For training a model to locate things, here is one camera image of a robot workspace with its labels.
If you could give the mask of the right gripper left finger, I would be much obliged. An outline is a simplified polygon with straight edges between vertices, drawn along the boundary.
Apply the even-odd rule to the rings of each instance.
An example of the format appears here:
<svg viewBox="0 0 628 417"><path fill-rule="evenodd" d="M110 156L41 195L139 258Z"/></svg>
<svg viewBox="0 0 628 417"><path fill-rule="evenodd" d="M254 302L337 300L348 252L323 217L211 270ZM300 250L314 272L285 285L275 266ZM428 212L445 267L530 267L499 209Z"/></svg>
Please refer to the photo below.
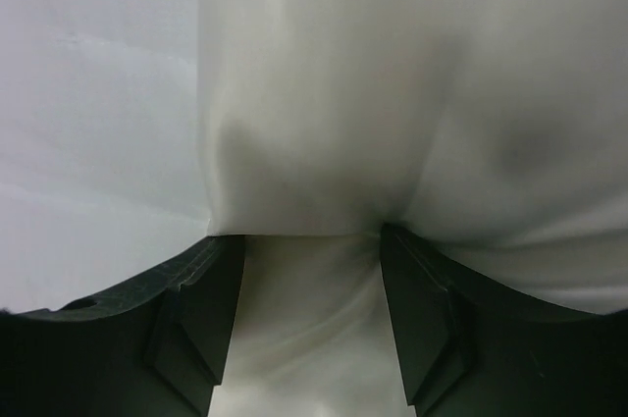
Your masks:
<svg viewBox="0 0 628 417"><path fill-rule="evenodd" d="M222 383L244 266L242 237L186 252L55 313L65 416L204 416Z"/></svg>

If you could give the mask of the cream pillowcase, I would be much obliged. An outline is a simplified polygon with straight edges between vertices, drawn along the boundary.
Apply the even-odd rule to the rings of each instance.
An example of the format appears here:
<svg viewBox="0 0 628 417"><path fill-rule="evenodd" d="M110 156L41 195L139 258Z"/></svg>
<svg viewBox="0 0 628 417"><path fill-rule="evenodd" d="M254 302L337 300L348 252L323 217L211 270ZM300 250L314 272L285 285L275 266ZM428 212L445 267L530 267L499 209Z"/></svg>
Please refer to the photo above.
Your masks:
<svg viewBox="0 0 628 417"><path fill-rule="evenodd" d="M209 229L247 235L215 416L405 416L376 249L627 305L627 0L199 0Z"/></svg>

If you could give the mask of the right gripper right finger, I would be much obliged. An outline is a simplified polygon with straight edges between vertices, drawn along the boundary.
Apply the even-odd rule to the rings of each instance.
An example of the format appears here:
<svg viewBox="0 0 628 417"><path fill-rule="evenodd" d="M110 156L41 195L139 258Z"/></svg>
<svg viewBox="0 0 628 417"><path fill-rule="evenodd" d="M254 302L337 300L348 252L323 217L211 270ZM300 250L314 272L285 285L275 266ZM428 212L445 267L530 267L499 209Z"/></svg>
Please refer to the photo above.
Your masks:
<svg viewBox="0 0 628 417"><path fill-rule="evenodd" d="M417 415L607 415L602 317L506 287L398 227L383 227L380 261Z"/></svg>

